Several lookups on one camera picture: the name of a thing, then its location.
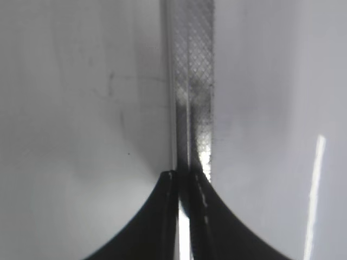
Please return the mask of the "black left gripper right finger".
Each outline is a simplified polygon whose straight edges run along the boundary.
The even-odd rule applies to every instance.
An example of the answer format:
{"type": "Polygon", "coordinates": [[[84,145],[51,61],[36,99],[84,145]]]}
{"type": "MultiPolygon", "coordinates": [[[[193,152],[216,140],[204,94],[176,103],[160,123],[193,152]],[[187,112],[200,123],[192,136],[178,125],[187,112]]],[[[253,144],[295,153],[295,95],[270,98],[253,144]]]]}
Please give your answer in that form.
{"type": "Polygon", "coordinates": [[[194,259],[288,259],[231,212],[202,171],[191,170],[187,184],[194,259]]]}

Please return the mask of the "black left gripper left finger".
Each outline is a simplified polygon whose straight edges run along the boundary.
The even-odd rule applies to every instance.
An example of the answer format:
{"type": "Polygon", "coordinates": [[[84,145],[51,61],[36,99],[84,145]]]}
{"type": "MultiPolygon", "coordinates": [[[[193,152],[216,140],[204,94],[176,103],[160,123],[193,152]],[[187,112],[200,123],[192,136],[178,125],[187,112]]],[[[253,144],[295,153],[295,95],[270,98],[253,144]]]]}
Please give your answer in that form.
{"type": "Polygon", "coordinates": [[[87,259],[174,259],[178,177],[164,171],[137,214],[87,259]]]}

